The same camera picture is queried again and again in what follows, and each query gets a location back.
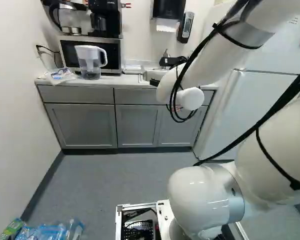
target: sink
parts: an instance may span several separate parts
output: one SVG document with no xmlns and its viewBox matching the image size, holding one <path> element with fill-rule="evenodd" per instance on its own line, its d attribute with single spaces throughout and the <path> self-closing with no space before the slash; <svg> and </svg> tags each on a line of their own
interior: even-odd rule
<svg viewBox="0 0 300 240">
<path fill-rule="evenodd" d="M 154 68 L 143 73 L 143 80 L 149 82 L 151 79 L 160 81 L 162 77 L 168 72 L 168 69 Z"/>
</svg>

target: white wall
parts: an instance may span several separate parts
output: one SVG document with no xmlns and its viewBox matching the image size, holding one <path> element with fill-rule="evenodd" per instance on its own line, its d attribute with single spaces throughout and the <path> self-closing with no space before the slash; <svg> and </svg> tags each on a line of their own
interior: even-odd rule
<svg viewBox="0 0 300 240">
<path fill-rule="evenodd" d="M 0 233 L 20 217 L 60 151 L 34 85 L 45 69 L 32 43 L 47 45 L 49 33 L 39 0 L 0 4 Z"/>
<path fill-rule="evenodd" d="M 205 17 L 214 0 L 186 0 L 185 11 L 194 12 L 189 42 L 177 42 L 176 34 L 156 31 L 151 18 L 151 0 L 130 0 L 132 8 L 122 9 L 124 58 L 159 62 L 165 49 L 173 56 L 190 55 L 201 41 Z"/>
</svg>

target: paper towel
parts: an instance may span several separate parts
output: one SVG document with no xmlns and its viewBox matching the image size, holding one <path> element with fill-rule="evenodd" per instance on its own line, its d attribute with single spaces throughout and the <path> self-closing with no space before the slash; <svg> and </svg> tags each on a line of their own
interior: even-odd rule
<svg viewBox="0 0 300 240">
<path fill-rule="evenodd" d="M 175 19 L 156 19 L 156 30 L 159 32 L 175 33 L 177 31 L 177 22 Z"/>
</svg>

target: white countertop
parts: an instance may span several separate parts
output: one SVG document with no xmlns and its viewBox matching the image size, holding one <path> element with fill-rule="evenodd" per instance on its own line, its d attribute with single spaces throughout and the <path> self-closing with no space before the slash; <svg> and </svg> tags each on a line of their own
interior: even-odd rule
<svg viewBox="0 0 300 240">
<path fill-rule="evenodd" d="M 47 79 L 36 79 L 36 85 L 52 85 Z M 58 84 L 58 86 L 95 87 L 95 88 L 131 88 L 131 89 L 156 89 L 155 86 L 143 80 L 140 74 L 102 75 L 98 80 L 74 79 Z M 201 86 L 203 90 L 217 90 L 216 84 Z"/>
</svg>

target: refrigerator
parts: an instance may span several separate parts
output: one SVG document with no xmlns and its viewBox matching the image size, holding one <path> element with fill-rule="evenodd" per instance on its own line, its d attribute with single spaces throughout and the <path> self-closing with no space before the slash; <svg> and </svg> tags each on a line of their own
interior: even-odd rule
<svg viewBox="0 0 300 240">
<path fill-rule="evenodd" d="M 217 5 L 208 14 L 210 26 L 224 16 L 231 2 Z M 206 28 L 203 36 L 210 32 Z M 203 160 L 222 150 L 252 127 L 277 101 L 300 73 L 300 16 L 287 22 L 263 47 L 250 55 L 241 69 L 233 69 L 224 79 L 216 110 L 201 131 L 194 147 L 195 155 Z M 215 160 L 234 160 L 240 144 Z"/>
</svg>

